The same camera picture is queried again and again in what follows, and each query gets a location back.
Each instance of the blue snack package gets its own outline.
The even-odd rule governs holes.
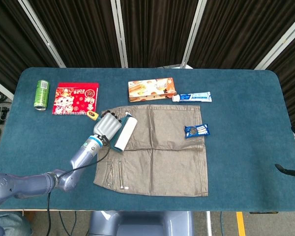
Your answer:
[[[199,137],[203,135],[210,135],[207,124],[200,124],[195,126],[185,126],[185,137]]]

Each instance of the soda can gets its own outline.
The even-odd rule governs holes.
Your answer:
[[[40,80],[37,82],[36,95],[34,101],[34,108],[36,110],[44,111],[48,104],[49,82]]]

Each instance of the blue tablecloth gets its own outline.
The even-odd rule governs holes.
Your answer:
[[[278,78],[266,70],[29,68],[20,77],[1,140],[0,173],[24,176],[70,169],[69,160],[92,134],[94,121],[52,115],[59,82],[99,82],[96,110],[101,112],[130,105],[128,81],[166,77],[174,78],[178,93],[211,92],[212,103],[192,103],[201,106],[211,132],[205,137],[208,197],[116,193],[93,184],[91,167],[73,191],[52,192],[51,209],[295,210],[295,178],[274,166],[295,169],[295,141]],[[37,111],[35,88],[42,79],[50,82],[48,108]],[[140,104],[172,101],[131,103]],[[1,208],[46,209],[46,196],[9,199]]]

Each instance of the yellow floor line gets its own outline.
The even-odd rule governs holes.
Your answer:
[[[242,216],[242,212],[236,212],[237,216],[237,224],[238,224],[238,235],[239,236],[246,236],[245,233],[245,226],[244,226],[244,218]]]

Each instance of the snack box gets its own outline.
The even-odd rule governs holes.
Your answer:
[[[172,98],[176,95],[173,78],[130,81],[128,90],[130,102]]]

